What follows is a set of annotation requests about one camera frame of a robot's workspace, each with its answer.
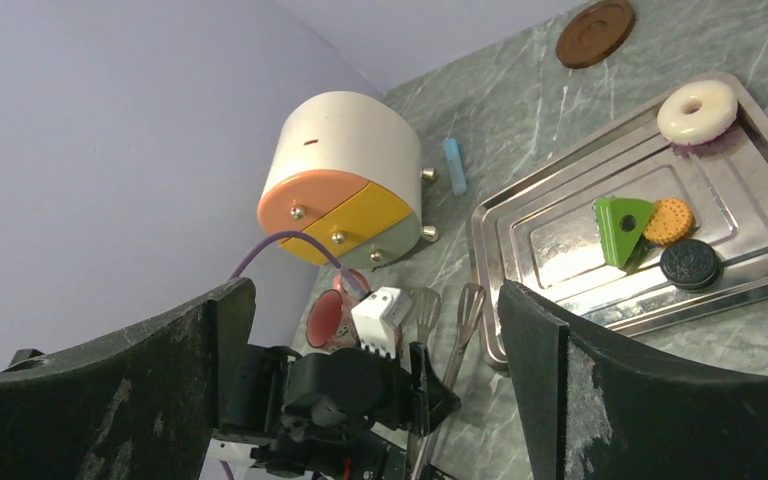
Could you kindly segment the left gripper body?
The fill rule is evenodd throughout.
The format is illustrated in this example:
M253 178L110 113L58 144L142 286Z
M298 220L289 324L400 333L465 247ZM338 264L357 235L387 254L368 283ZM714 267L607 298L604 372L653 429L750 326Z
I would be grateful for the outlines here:
M410 368L363 349L312 353L289 366L284 429L296 438L348 438L376 424L424 437L461 406L430 362L409 345Z

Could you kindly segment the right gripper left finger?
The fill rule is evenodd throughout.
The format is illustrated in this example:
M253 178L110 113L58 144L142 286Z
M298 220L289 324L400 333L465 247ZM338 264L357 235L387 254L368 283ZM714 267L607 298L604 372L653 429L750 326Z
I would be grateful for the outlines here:
M0 372L0 479L195 479L256 307L238 279Z

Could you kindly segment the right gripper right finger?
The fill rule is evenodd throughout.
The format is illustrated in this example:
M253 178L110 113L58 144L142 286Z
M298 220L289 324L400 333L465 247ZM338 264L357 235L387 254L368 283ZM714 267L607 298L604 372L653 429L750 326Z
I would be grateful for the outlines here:
M768 376L639 343L507 281L497 313L537 479L768 479Z

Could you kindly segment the green cake slice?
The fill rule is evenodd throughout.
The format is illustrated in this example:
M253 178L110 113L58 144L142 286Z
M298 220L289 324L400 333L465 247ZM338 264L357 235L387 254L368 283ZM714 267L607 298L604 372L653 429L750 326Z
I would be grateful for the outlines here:
M654 203L628 197L597 198L592 205L603 258L607 265L625 269L654 211Z

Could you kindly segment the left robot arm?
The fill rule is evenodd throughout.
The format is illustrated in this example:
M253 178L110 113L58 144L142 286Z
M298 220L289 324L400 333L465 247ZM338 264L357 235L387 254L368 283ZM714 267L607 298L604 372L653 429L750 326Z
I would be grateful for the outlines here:
M252 443L256 466L352 479L385 476L383 425L431 434L460 405L427 348L410 367L356 349L302 355L238 346L223 361L203 338L152 337L118 352L99 343L0 372L4 477L188 479L209 438Z

